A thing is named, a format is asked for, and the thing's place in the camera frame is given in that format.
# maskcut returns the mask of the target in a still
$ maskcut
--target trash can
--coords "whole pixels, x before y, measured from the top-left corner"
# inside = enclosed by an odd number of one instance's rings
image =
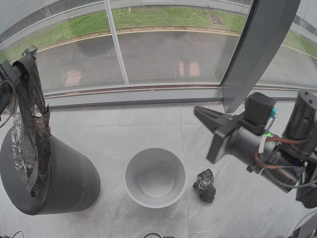
[[[3,187],[14,206],[28,215],[78,212],[89,208],[100,191],[93,163],[82,153],[52,135],[52,155],[41,191],[32,197],[16,171],[10,155],[11,129],[0,151]]]

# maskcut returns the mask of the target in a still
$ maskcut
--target gray metal column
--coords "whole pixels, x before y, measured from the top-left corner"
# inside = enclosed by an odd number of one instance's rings
[[[114,47],[116,49],[116,53],[117,53],[123,81],[124,81],[125,85],[129,85],[129,80],[128,80],[128,76],[127,76],[126,71],[125,71],[125,66],[124,66],[124,62],[123,62],[123,58],[122,58],[122,54],[121,54],[121,49],[120,49],[120,45],[119,45],[119,41],[118,41],[118,37],[117,37],[116,27],[114,26],[114,22],[113,22],[110,2],[109,2],[109,0],[104,0],[104,1],[105,1],[108,21],[109,21],[109,25],[110,25],[111,35],[112,35]]]
[[[254,0],[222,82],[226,113],[238,108],[271,63],[299,3],[300,0]]]

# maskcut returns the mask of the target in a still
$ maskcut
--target garbage bag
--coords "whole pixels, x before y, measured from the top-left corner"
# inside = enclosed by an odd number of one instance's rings
[[[31,196],[41,191],[52,153],[50,110],[45,107],[36,64],[37,48],[30,46],[13,66],[27,73],[16,86],[17,112],[14,117],[10,154],[14,166]],[[35,114],[35,106],[41,113]]]
[[[214,176],[210,169],[207,169],[197,175],[197,180],[193,188],[199,195],[199,199],[206,203],[212,203],[215,199],[216,188],[213,186]]]

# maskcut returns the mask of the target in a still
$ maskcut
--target building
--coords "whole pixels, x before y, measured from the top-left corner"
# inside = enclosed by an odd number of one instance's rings
[[[247,14],[252,0],[110,0],[112,8],[183,5]],[[317,0],[302,0],[291,30],[317,43]],[[105,10],[103,0],[0,0],[0,49],[64,20]]]

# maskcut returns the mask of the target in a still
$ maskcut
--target white pole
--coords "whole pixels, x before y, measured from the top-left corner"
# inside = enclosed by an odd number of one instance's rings
[[[125,85],[129,85],[128,76],[127,76],[126,71],[125,71],[124,62],[123,62],[123,58],[122,58],[122,54],[121,54],[121,50],[120,50],[120,46],[119,46],[119,41],[118,41],[118,37],[117,37],[116,27],[114,26],[114,22],[113,22],[110,2],[109,2],[109,0],[104,0],[104,1],[105,1],[105,6],[106,6],[108,20],[109,20],[111,35],[112,35],[114,47],[116,49],[116,53],[117,53],[117,57],[118,57],[118,61],[119,61],[119,65],[120,65],[123,81],[124,81]]]

